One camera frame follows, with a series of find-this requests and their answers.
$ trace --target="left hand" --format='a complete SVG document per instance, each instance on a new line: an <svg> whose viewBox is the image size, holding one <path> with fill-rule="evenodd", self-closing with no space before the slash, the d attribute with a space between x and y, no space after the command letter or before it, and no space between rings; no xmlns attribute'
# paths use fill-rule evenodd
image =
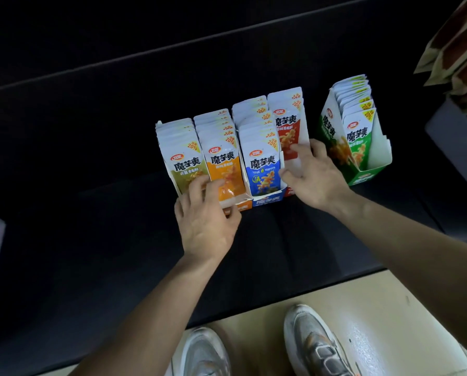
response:
<svg viewBox="0 0 467 376"><path fill-rule="evenodd" d="M232 206L230 217L223 213L218 201L218 190L223 184L224 179L211 182L208 175L203 175L176 200L174 213L185 255L219 263L232 246L242 215L236 206Z"/></svg>

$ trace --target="forearm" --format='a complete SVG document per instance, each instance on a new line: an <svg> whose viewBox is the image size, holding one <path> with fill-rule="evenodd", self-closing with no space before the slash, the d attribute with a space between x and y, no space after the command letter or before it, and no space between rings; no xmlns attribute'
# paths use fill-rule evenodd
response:
<svg viewBox="0 0 467 376"><path fill-rule="evenodd" d="M74 376L162 376L217 265L216 260L181 258L116 337L82 361Z"/></svg>
<svg viewBox="0 0 467 376"><path fill-rule="evenodd" d="M467 347L467 244L350 193L330 211Z"/></svg>

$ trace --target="tiled floor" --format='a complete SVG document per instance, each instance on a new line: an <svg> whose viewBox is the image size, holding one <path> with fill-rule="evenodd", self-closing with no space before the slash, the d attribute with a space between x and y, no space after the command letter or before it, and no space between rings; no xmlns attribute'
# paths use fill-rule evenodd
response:
<svg viewBox="0 0 467 376"><path fill-rule="evenodd" d="M312 306L324 318L356 373L467 376L466 351L389 271L211 323L229 352L233 374L292 374L282 322L295 303ZM186 335L173 357L174 369Z"/></svg>

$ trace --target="green display box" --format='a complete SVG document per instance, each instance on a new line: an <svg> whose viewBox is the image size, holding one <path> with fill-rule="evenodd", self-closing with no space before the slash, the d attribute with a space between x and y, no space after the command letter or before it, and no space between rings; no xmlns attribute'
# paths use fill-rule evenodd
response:
<svg viewBox="0 0 467 376"><path fill-rule="evenodd" d="M381 131L377 113L374 114L370 135L371 142L367 163L360 170L352 157L338 102L333 90L330 90L318 119L317 137L326 144L328 155L343 173L350 186L374 178L376 174L392 163L390 140Z"/></svg>

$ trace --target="gray sneaker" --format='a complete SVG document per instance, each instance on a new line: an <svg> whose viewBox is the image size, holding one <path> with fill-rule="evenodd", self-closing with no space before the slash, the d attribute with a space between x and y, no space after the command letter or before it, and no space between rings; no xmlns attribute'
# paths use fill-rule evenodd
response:
<svg viewBox="0 0 467 376"><path fill-rule="evenodd" d="M333 334L306 305L293 306L284 320L287 355L297 376L353 376L343 361Z"/></svg>
<svg viewBox="0 0 467 376"><path fill-rule="evenodd" d="M194 329L181 355L183 376L230 376L230 360L218 334L207 327Z"/></svg>

